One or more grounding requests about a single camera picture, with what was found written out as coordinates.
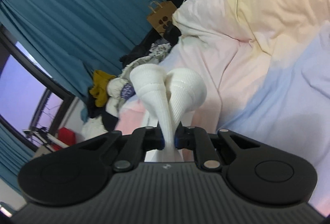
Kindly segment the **red cloth on sill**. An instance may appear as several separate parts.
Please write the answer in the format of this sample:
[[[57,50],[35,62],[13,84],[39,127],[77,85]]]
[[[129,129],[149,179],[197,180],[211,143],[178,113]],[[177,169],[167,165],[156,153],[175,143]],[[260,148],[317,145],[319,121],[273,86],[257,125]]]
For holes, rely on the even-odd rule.
[[[58,130],[57,139],[69,147],[77,143],[75,133],[66,127],[62,127]]]

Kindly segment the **black garment on pile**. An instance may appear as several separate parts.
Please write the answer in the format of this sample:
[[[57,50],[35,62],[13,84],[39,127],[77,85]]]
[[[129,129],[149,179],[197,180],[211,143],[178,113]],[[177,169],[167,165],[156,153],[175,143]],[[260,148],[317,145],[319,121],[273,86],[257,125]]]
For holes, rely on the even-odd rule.
[[[96,99],[89,93],[87,100],[87,113],[89,118],[101,117],[101,123],[104,125],[107,131],[114,131],[116,124],[118,123],[118,118],[112,114],[106,112],[105,107],[97,107]]]

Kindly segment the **grey white hoodie purple print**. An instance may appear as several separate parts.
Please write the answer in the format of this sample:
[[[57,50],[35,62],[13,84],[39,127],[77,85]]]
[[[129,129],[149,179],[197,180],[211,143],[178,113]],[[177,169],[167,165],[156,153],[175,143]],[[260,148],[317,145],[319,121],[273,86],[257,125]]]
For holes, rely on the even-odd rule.
[[[118,77],[110,80],[106,87],[109,99],[105,111],[118,117],[121,107],[136,94],[136,88],[149,81],[146,76],[151,73],[151,68],[160,70],[158,64],[168,56],[171,48],[169,42],[152,44],[146,56],[131,62],[125,66]]]

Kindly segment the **teal curtain left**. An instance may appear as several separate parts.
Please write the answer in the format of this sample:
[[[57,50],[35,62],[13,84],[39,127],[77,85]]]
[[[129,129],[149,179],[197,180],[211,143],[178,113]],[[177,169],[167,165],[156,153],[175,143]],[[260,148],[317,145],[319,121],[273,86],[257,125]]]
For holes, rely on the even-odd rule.
[[[18,174],[33,156],[34,152],[1,124],[0,176],[18,194],[22,194],[18,184]]]

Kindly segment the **black silver tripod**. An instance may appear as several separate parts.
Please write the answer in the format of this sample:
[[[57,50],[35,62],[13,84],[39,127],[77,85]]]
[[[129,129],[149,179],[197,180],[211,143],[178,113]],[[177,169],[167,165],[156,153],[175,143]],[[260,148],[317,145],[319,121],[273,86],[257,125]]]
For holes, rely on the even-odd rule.
[[[55,146],[58,146],[60,149],[65,149],[69,147],[69,145],[63,143],[57,137],[48,133],[48,129],[46,127],[33,127],[32,129],[23,129],[22,132],[24,133],[25,138],[34,147],[37,147],[33,158],[38,158],[55,152]]]

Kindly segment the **teal curtain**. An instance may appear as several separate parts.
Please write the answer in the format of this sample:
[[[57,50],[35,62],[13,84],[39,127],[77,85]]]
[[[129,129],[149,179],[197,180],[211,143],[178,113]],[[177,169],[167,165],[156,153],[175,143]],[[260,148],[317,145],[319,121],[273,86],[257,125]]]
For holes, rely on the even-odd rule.
[[[152,1],[163,0],[1,0],[1,23],[55,81],[86,100],[93,72],[119,74],[120,57],[151,30]]]
[[[18,184],[18,174],[33,156],[34,152],[1,124],[0,176],[18,194],[22,194]]]

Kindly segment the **pastel rainbow duvet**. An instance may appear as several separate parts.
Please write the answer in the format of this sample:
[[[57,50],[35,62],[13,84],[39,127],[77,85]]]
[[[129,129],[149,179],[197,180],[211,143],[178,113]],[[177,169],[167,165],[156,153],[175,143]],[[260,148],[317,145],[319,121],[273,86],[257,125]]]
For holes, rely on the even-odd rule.
[[[158,66],[194,70],[207,87],[182,120],[308,160],[318,174],[310,203],[329,214],[329,0],[188,0],[173,23],[181,36]],[[158,120],[136,94],[118,128],[145,123]]]

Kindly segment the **teal curtain right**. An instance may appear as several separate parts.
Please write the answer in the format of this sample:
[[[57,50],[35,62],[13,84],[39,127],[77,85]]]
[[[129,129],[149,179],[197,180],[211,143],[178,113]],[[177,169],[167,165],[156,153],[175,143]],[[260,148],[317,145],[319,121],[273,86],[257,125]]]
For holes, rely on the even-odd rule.
[[[55,81],[86,100],[93,72],[119,74],[120,57],[151,30],[152,1],[163,0],[1,0],[1,23]]]

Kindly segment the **mustard yellow garment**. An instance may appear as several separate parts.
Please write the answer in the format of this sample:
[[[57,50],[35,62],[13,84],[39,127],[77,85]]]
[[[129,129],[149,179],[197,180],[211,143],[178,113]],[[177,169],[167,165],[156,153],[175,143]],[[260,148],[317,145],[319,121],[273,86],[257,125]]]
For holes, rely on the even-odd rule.
[[[102,70],[95,70],[93,73],[93,86],[89,90],[91,96],[95,99],[96,107],[104,107],[108,101],[107,85],[115,79],[115,75],[108,74]]]

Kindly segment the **white knit garment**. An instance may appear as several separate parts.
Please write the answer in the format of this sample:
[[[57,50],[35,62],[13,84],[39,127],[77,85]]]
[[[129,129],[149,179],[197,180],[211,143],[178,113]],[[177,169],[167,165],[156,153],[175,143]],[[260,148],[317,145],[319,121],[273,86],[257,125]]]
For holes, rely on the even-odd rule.
[[[183,116],[198,109],[206,100],[207,87],[194,70],[176,68],[166,72],[151,68],[149,80],[136,88],[136,94],[152,118],[158,120],[164,137],[164,149],[157,150],[154,162],[182,162],[174,145],[174,136]]]

